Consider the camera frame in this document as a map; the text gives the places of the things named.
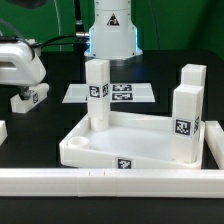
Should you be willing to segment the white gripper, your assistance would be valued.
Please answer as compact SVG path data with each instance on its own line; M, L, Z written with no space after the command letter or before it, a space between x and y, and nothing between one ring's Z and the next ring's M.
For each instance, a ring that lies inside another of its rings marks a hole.
M46 70L37 56L23 42L0 44L0 84L20 87L22 100L29 100L28 86L38 85Z

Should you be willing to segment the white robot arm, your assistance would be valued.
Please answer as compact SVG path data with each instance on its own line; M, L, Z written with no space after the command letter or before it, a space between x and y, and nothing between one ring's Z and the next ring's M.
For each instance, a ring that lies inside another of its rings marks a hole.
M137 28L131 21L130 0L95 0L95 22L88 32L82 30L80 19L72 36L88 46L87 57L126 60L138 56ZM21 101L39 102L47 97L49 85L43 81L46 70L38 52L55 40L38 43L20 32L11 36L0 34L0 85L17 86Z

